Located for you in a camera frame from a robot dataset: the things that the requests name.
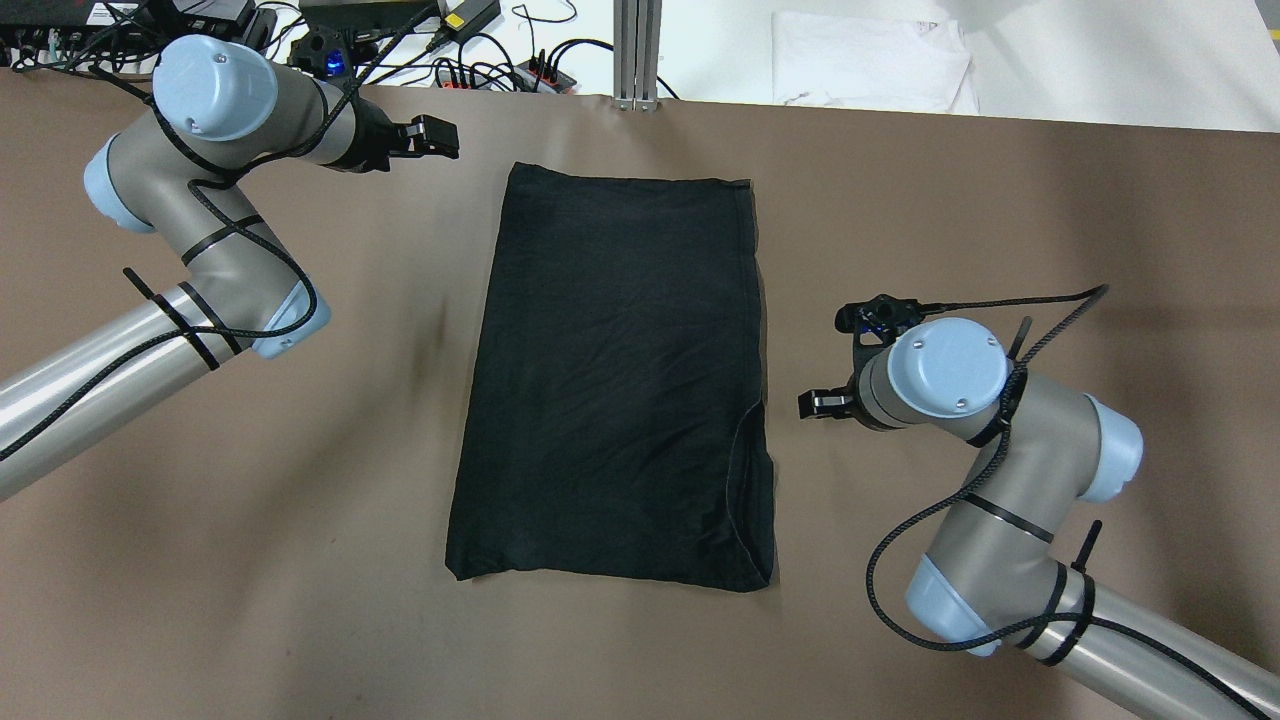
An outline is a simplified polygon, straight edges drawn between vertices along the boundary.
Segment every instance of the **table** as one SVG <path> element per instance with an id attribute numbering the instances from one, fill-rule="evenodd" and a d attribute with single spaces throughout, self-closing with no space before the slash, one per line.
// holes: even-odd
<path id="1" fill-rule="evenodd" d="M 1270 135 L 385 88 L 462 159 L 389 174 L 278 163 L 243 181 L 334 307 L 0 505 L 0 696 L 19 717 L 1089 717 L 1128 715 L 1015 652 L 941 656 L 863 598 L 867 553 L 954 489 L 972 448 L 796 419 L 838 384 L 833 311 L 878 292 L 1105 304 L 1036 369 L 1132 416 L 1147 459 L 1059 534 L 1069 560 L 1280 670 L 1280 283 Z M 102 83 L 0 76 L 0 375 L 182 278 L 84 199 L 142 111 Z M 736 596 L 443 566 L 506 174 L 751 178 L 767 310 L 778 579 Z M 1006 341 L 1019 310 L 977 315 Z M 1056 319 L 1037 313 L 1037 328 Z M 884 560 L 900 601 L 927 530 Z"/>

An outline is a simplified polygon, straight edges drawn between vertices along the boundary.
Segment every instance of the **white fabric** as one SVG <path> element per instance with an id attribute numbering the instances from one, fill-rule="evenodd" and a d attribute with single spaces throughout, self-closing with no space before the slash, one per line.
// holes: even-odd
<path id="1" fill-rule="evenodd" d="M 783 105 L 978 113 L 955 20 L 773 14 L 773 100 Z"/>

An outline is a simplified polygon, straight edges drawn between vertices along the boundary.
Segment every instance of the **robotic arm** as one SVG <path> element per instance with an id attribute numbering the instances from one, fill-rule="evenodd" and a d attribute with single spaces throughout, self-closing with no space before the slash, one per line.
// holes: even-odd
<path id="1" fill-rule="evenodd" d="M 1094 583 L 1084 571 L 1088 550 L 1070 568 L 1048 555 L 1075 500 L 1106 502 L 1137 471 L 1137 425 L 1089 395 L 1018 368 L 1014 354 L 1006 356 L 975 322 L 923 319 L 915 301 L 888 296 L 846 306 L 837 328 L 855 338 L 852 378 L 842 388 L 800 396 L 804 418 L 855 418 L 877 430 L 928 423 L 980 448 L 969 480 L 989 477 L 947 510 L 908 589 L 911 614 L 952 643 L 1060 614 L 1069 619 L 1041 621 L 1006 639 L 1143 717 L 1242 716 L 1215 680 L 1263 717 L 1280 717 L 1275 675 Z M 864 332 L 881 345 L 861 345 Z M 1007 441 L 997 442 L 1006 429 Z M 1004 455 L 991 471 L 997 452 Z M 1134 633 L 1213 680 L 1197 680 Z M 998 644 L 969 652 L 988 656 Z"/>
<path id="2" fill-rule="evenodd" d="M 0 501 L 243 350 L 275 357 L 328 322 L 236 187 L 244 172 L 283 155 L 388 170 L 388 158 L 458 150 L 451 123 L 392 123 L 353 90 L 205 36 L 164 50 L 150 104 L 90 161 L 84 186 L 120 227 L 159 232 L 191 279 L 152 293 L 131 275 L 146 304 L 0 386 Z"/>

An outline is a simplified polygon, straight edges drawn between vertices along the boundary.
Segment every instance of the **black fabric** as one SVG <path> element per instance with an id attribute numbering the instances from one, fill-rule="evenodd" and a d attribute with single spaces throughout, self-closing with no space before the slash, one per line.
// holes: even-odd
<path id="1" fill-rule="evenodd" d="M 746 181 L 508 178 L 445 564 L 730 591 L 773 573 Z"/>

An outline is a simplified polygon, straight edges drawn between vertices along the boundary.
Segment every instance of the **blue light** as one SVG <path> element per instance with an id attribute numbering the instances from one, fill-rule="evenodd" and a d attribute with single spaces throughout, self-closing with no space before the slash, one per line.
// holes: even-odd
<path id="1" fill-rule="evenodd" d="M 340 76 L 347 72 L 347 63 L 342 60 L 342 50 L 334 50 L 324 59 L 324 68 L 329 77 Z"/>

